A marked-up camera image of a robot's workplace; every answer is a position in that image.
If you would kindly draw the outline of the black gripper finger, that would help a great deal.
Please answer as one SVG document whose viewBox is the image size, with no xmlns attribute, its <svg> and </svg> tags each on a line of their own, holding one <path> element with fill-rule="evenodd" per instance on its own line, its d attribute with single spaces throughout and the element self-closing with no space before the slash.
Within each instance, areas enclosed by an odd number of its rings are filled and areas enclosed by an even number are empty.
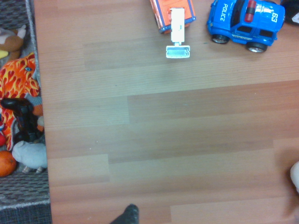
<svg viewBox="0 0 299 224">
<path fill-rule="evenodd" d="M 135 204 L 128 205 L 110 224 L 139 224 L 139 208 Z"/>
</svg>

